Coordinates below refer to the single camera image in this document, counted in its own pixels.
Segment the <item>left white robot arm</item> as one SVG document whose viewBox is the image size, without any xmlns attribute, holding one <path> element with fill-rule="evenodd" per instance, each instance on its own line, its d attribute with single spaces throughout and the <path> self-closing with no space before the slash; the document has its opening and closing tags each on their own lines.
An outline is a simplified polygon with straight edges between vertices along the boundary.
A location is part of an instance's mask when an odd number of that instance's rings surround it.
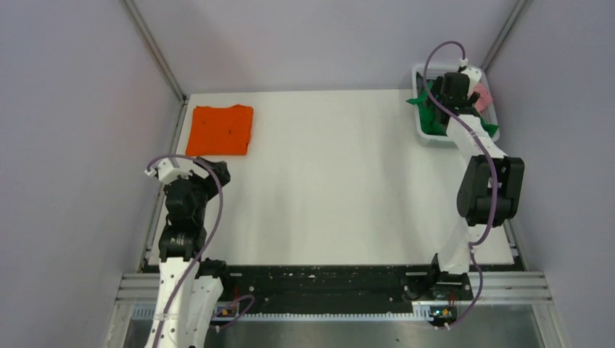
<svg viewBox="0 0 615 348">
<path fill-rule="evenodd" d="M 146 347 L 203 345 L 218 300 L 228 297 L 233 288 L 224 261 L 202 259 L 212 239 L 205 229 L 205 210 L 212 198 L 223 198 L 222 188 L 231 180 L 228 165 L 192 157 L 191 162 L 207 172 L 202 177 L 181 168 L 180 158 L 179 154 L 158 157 L 146 171 L 163 183 L 167 210 L 158 243 L 159 285 Z"/>
</svg>

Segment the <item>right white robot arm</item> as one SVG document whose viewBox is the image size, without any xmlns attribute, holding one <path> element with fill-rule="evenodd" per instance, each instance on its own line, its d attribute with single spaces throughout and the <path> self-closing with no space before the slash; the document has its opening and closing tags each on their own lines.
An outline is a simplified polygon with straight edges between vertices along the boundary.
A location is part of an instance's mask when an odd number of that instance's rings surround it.
<svg viewBox="0 0 615 348">
<path fill-rule="evenodd" d="M 519 208 L 525 163 L 501 150 L 484 129 L 475 108 L 474 86 L 480 71 L 447 72 L 427 88 L 436 122 L 461 151 L 466 171 L 456 196 L 460 220 L 442 250 L 432 260 L 433 274 L 425 279 L 427 293 L 444 299 L 455 284 L 465 285 L 474 248 L 494 227 L 513 218 Z"/>
</svg>

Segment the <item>green t shirt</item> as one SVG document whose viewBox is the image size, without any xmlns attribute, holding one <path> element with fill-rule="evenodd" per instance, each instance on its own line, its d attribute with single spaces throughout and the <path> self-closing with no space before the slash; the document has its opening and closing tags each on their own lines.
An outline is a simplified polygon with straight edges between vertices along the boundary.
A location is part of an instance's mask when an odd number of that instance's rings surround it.
<svg viewBox="0 0 615 348">
<path fill-rule="evenodd" d="M 436 132 L 440 132 L 442 131 L 444 134 L 446 134 L 446 127 L 447 124 L 450 120 L 450 116 L 448 113 L 446 113 L 446 110 L 449 110 L 445 107 L 443 107 L 434 97 L 434 82 L 432 84 L 431 87 L 428 86 L 428 82 L 427 80 L 424 81 L 424 88 L 425 88 L 425 92 L 427 94 L 428 100 L 427 100 L 427 107 L 428 108 L 433 108 L 433 116 L 428 115 L 427 116 L 427 122 L 428 122 L 428 126 L 433 127 L 433 129 L 436 130 Z M 475 108 L 475 103 L 479 98 L 479 94 L 476 93 L 475 91 L 468 93 L 468 96 L 470 97 L 470 102 L 473 105 L 472 107 L 472 113 L 469 114 L 473 117 L 476 117 L 479 119 L 480 125 L 482 126 L 482 128 L 484 129 L 482 123 L 481 123 L 481 119 L 479 117 L 479 112 L 476 110 Z M 467 115 L 467 114 L 455 114 L 456 116 L 461 116 L 461 115 Z"/>
</svg>

